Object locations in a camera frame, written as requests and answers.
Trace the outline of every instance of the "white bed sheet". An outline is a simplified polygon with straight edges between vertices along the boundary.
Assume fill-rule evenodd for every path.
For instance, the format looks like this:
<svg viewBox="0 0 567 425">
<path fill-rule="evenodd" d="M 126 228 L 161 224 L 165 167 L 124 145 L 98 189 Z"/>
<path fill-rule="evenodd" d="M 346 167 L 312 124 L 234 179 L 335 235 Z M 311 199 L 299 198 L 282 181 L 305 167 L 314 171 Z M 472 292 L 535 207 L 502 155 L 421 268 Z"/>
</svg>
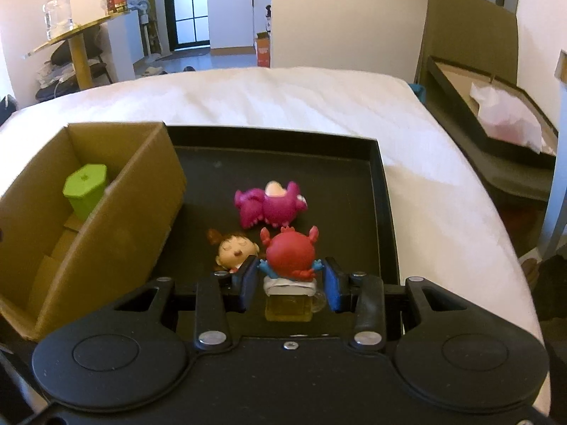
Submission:
<svg viewBox="0 0 567 425">
<path fill-rule="evenodd" d="M 0 128 L 0 194 L 67 123 L 147 120 L 376 138 L 401 279 L 421 275 L 541 339 L 526 280 L 488 194 L 407 84 L 389 76 L 314 68 L 184 72 L 38 104 Z M 549 403 L 546 381 L 535 405 L 547 413 Z"/>
</svg>

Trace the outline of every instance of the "white cabinet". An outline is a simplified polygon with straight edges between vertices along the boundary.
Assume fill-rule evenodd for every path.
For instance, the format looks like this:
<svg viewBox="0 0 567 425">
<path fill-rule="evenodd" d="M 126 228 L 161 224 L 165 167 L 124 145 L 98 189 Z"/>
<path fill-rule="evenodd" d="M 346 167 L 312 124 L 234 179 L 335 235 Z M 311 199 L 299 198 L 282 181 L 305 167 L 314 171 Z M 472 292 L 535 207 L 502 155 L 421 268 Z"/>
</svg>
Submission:
<svg viewBox="0 0 567 425">
<path fill-rule="evenodd" d="M 271 0 L 207 0 L 211 49 L 254 46 Z"/>
<path fill-rule="evenodd" d="M 207 0 L 211 49 L 254 46 L 252 0 Z"/>
<path fill-rule="evenodd" d="M 266 6 L 271 0 L 254 0 L 254 37 L 266 31 Z"/>
</svg>

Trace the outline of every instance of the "brown hair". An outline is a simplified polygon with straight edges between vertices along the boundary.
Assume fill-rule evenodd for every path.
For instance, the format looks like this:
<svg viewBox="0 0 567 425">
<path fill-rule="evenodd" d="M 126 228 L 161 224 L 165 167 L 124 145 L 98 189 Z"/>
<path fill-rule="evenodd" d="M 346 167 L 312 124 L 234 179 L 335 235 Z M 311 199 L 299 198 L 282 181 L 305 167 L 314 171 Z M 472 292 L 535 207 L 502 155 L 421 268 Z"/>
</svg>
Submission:
<svg viewBox="0 0 567 425">
<path fill-rule="evenodd" d="M 214 228 L 209 228 L 207 230 L 207 239 L 209 240 L 209 243 L 212 246 L 222 244 L 227 239 L 230 239 L 233 236 L 236 236 L 236 238 L 250 239 L 242 232 L 234 232 L 234 233 L 229 233 L 229 234 L 223 235 L 222 233 L 220 233 L 218 230 L 215 230 Z"/>
</svg>

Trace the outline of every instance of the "bottle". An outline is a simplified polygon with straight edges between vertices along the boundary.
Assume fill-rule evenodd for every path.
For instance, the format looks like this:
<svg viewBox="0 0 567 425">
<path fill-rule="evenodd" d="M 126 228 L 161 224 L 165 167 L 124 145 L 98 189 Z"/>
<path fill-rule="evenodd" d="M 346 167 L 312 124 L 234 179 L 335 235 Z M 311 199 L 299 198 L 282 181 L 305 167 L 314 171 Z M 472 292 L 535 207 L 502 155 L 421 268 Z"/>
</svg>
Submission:
<svg viewBox="0 0 567 425">
<path fill-rule="evenodd" d="M 266 32 L 271 32 L 271 5 L 266 6 Z"/>
<path fill-rule="evenodd" d="M 47 26 L 47 39 L 51 40 L 73 29 L 71 0 L 47 0 L 47 3 L 43 5 L 43 12 Z"/>
</svg>

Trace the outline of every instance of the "green hexagonal block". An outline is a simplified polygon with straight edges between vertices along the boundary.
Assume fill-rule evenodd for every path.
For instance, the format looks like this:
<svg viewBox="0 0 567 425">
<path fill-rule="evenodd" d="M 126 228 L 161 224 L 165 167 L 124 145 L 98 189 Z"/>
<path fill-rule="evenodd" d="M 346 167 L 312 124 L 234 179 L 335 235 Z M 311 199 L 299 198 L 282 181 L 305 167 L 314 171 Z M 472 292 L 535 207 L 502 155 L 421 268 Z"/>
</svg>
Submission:
<svg viewBox="0 0 567 425">
<path fill-rule="evenodd" d="M 73 206 L 77 217 L 84 222 L 103 197 L 106 185 L 106 166 L 87 164 L 67 177 L 63 195 Z"/>
</svg>

